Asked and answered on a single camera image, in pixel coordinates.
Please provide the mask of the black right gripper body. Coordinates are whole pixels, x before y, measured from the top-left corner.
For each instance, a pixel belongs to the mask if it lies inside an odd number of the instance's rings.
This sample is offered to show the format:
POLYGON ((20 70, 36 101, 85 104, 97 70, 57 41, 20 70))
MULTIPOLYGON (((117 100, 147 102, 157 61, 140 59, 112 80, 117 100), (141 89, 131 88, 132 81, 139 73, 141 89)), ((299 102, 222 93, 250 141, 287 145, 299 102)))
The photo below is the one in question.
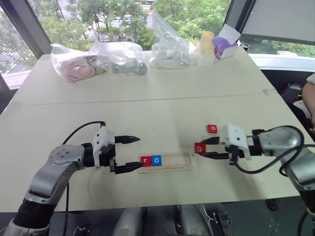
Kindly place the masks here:
POLYGON ((245 158, 244 152, 235 145, 226 146, 225 151, 223 157, 229 160, 229 165, 235 165, 240 158, 245 158))

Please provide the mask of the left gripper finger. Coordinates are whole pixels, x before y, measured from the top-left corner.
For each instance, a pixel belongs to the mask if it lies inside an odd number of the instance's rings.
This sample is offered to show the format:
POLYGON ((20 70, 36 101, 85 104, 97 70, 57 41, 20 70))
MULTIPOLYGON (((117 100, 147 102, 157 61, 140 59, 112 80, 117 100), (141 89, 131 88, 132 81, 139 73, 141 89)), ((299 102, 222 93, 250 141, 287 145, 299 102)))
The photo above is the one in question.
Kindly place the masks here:
POLYGON ((144 165, 143 162, 129 162, 121 166, 116 165, 114 167, 114 173, 115 174, 129 173, 143 167, 143 165, 144 165))
POLYGON ((123 135, 123 136, 115 136, 116 144, 130 144, 134 142, 140 141, 140 138, 135 136, 123 135))

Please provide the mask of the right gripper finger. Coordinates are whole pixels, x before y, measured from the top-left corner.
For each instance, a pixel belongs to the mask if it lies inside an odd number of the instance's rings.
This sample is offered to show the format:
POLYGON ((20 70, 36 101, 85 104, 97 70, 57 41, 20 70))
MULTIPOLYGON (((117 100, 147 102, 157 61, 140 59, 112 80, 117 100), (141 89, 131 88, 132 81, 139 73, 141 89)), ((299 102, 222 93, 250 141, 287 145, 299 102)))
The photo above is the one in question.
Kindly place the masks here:
POLYGON ((220 143, 219 137, 211 137, 205 140, 202 140, 200 143, 205 145, 218 145, 220 143))
POLYGON ((214 159, 214 160, 225 160, 229 159, 229 154, 227 152, 225 153, 218 153, 218 152, 205 152, 205 153, 199 153, 200 156, 214 159))

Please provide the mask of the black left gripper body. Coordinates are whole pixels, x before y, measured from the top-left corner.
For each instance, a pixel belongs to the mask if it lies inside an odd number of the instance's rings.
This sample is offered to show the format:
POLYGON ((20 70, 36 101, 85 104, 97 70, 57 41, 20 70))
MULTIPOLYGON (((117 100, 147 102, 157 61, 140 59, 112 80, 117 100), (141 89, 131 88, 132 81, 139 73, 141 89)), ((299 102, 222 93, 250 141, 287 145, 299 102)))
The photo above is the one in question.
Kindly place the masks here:
POLYGON ((101 167, 109 167, 110 172, 115 172, 117 165, 115 144, 100 149, 99 163, 101 167))

